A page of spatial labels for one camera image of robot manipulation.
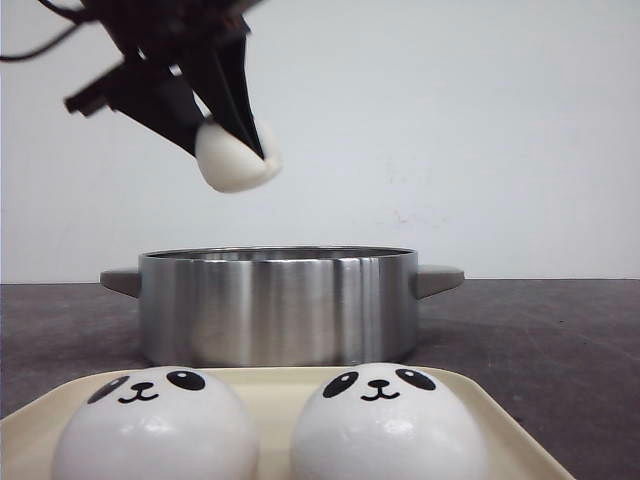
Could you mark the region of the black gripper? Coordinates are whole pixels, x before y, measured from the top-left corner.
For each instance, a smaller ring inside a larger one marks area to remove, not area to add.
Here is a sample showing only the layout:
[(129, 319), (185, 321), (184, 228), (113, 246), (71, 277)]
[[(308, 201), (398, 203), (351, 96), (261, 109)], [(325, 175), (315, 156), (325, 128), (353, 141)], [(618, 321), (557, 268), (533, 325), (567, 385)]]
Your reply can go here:
[[(205, 117), (263, 160), (245, 72), (243, 18), (256, 1), (84, 1), (78, 12), (99, 22), (121, 61), (64, 100), (71, 113), (90, 116), (107, 104), (195, 155)], [(182, 56), (182, 74), (170, 68)]]

